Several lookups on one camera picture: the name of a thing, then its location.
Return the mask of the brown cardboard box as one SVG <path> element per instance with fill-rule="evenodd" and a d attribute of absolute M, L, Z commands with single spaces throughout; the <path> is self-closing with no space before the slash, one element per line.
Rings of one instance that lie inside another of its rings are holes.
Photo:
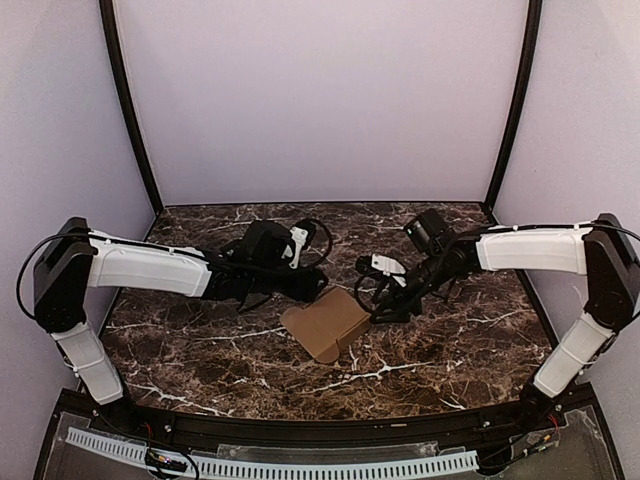
<path fill-rule="evenodd" d="M 286 310 L 280 323 L 315 361 L 331 364 L 370 329 L 369 318 L 347 290 L 333 287 L 311 304 Z"/>

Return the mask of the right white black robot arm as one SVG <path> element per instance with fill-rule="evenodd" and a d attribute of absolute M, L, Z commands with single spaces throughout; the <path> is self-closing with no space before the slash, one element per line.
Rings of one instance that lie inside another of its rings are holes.
<path fill-rule="evenodd" d="M 549 405 L 639 317 L 636 234 L 613 214 L 590 222 L 495 225 L 455 231 L 434 209 L 404 231 L 424 259 L 411 269 L 388 256 L 357 262 L 361 280 L 376 281 L 368 310 L 375 323 L 406 322 L 421 313 L 424 296 L 464 275 L 502 270 L 570 273 L 587 280 L 587 301 L 568 332 L 523 387 L 510 413 L 521 434 L 534 432 Z"/>

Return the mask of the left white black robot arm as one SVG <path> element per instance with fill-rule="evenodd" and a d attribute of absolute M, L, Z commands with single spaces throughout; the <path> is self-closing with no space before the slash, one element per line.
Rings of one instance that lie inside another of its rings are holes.
<path fill-rule="evenodd" d="M 16 281 L 16 301 L 22 313 L 54 339 L 90 397 L 103 406 L 103 421 L 120 436 L 131 436 L 141 427 L 141 415 L 124 400 L 124 383 L 88 324 L 87 289 L 132 288 L 205 301 L 235 300 L 240 313 L 250 311 L 246 301 L 251 296 L 259 298 L 258 306 L 276 294 L 312 302 L 328 278 L 321 259 L 304 265 L 300 258 L 318 232 L 331 235 L 314 218 L 291 227 L 254 220 L 241 238 L 206 251 L 111 236 L 72 217 L 33 248 L 18 272 L 32 274 L 33 306 L 24 304 L 22 279 Z"/>

